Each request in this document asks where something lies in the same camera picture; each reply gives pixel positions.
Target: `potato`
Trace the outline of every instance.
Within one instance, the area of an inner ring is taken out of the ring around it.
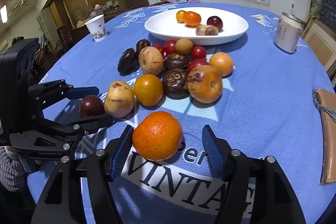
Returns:
[[[163,69],[163,57],[155,47],[145,47],[139,54],[139,64],[146,75],[158,75]]]
[[[219,30],[214,25],[199,25],[196,29],[196,35],[218,35]]]
[[[123,81],[114,81],[107,92],[104,109],[115,118],[121,118],[131,112],[134,107],[134,92],[130,85]]]

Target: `person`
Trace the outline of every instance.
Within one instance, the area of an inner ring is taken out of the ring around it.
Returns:
[[[0,211],[4,210],[1,219],[28,224],[34,208],[35,202],[26,183],[26,171],[17,152],[12,146],[0,146]]]

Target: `cherry tomato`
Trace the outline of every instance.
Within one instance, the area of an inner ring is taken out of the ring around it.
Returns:
[[[202,46],[195,46],[191,50],[191,56],[193,57],[193,59],[202,59],[206,58],[207,52]]]
[[[169,40],[163,45],[163,50],[166,54],[171,54],[176,52],[175,48],[176,41],[175,40]]]
[[[181,11],[178,11],[176,13],[176,20],[179,22],[179,23],[183,23],[184,22],[184,14],[186,13],[185,10],[181,10]]]
[[[160,44],[155,44],[153,45],[153,47],[157,48],[162,55],[164,54],[163,47]]]
[[[189,63],[188,71],[191,72],[193,68],[201,65],[209,65],[209,63],[205,59],[196,59]]]
[[[219,31],[223,29],[223,21],[216,16],[209,17],[207,20],[207,25],[214,25],[218,28]]]

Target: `beverage can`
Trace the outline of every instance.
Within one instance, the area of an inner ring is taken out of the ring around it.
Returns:
[[[305,22],[295,16],[282,13],[279,17],[275,45],[288,53],[294,53]]]

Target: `red cherry tomato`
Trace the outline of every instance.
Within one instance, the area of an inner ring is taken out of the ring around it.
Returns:
[[[189,63],[188,71],[191,72],[193,68],[201,65],[209,65],[209,63],[205,59],[196,59]]]
[[[195,46],[191,50],[191,56],[193,57],[193,59],[202,59],[206,58],[207,52],[202,46]]]
[[[163,45],[163,50],[167,55],[176,52],[175,44],[175,40],[169,40]]]
[[[153,47],[157,48],[162,55],[164,54],[163,47],[160,44],[155,44],[153,45]]]

